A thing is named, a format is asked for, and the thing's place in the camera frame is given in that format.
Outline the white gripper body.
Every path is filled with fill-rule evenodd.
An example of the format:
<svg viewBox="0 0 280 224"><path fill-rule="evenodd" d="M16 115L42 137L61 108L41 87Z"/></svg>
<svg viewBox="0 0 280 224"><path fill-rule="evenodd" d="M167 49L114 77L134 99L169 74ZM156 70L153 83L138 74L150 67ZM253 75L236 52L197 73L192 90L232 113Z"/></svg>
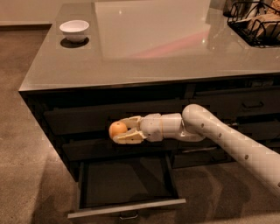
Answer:
<svg viewBox="0 0 280 224"><path fill-rule="evenodd" d="M162 140L161 115L150 114L145 116L140 122L140 130L149 142L159 142Z"/></svg>

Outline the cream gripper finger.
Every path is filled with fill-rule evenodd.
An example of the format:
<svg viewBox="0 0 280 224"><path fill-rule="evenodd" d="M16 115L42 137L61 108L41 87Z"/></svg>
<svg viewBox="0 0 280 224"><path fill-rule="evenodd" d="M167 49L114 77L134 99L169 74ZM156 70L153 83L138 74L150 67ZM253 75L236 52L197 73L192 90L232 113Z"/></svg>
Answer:
<svg viewBox="0 0 280 224"><path fill-rule="evenodd" d="M123 118L121 119L121 122L126 125L128 129L140 129L140 122L142 120L142 117L140 115Z"/></svg>
<svg viewBox="0 0 280 224"><path fill-rule="evenodd" d="M116 144L140 144L146 136L142 131L130 129L126 133L122 133L113 137Z"/></svg>

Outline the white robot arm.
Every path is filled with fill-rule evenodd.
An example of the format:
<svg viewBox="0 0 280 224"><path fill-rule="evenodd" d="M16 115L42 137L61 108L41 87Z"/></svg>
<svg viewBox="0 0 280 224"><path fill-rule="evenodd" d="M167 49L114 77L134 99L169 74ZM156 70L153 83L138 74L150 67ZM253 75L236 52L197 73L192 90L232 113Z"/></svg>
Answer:
<svg viewBox="0 0 280 224"><path fill-rule="evenodd" d="M117 144L165 139L199 142L208 138L274 194L280 194L280 154L232 129L200 105L190 104L181 113L124 118L113 122L108 133Z"/></svg>

